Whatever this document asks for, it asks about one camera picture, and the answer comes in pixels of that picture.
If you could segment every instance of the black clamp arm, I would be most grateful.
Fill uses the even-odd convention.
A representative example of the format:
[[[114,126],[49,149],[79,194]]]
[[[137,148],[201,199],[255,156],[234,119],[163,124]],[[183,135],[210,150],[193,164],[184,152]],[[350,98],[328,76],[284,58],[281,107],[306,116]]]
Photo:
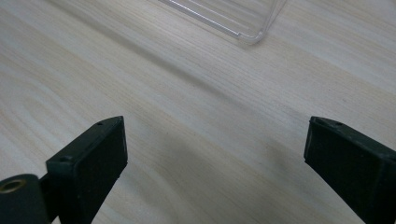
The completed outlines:
[[[0,222],[91,223],[127,165],[123,117],[102,120],[47,160],[48,173],[0,182]]]
[[[304,157],[365,223],[395,223],[395,151],[343,123],[312,117]]]

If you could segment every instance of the wood grain surface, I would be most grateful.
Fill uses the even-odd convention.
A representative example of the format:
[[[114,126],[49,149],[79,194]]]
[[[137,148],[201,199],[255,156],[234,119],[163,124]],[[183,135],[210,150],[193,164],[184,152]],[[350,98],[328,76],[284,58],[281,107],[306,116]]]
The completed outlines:
[[[118,115],[93,223],[362,223],[304,144],[320,116],[396,149],[396,2],[289,0],[243,46],[156,0],[0,1],[0,179]]]

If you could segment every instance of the screw hole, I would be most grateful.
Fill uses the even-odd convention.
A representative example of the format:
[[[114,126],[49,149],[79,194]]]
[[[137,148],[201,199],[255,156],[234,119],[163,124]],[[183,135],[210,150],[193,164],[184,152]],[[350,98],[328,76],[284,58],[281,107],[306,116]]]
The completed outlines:
[[[71,156],[62,156],[59,161],[71,161],[73,158]]]
[[[14,180],[8,181],[7,183],[0,186],[0,193],[6,194],[6,193],[13,192],[17,189],[20,189],[25,184],[26,184],[26,180],[24,180],[24,179],[14,179]]]

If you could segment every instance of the clear plastic container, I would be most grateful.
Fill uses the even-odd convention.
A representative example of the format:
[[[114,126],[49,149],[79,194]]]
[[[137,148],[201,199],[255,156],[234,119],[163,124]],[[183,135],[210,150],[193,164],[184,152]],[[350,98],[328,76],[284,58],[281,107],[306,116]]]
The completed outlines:
[[[245,43],[259,42],[286,0],[160,0]]]

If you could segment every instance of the black clamp jaw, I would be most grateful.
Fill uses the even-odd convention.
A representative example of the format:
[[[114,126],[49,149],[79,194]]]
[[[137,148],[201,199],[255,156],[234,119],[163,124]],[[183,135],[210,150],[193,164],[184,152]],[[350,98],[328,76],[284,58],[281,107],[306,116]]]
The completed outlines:
[[[0,222],[91,223],[127,165],[123,117],[102,120],[47,160],[48,173],[0,182]]]
[[[312,117],[304,157],[365,223],[395,223],[395,151],[343,123]]]

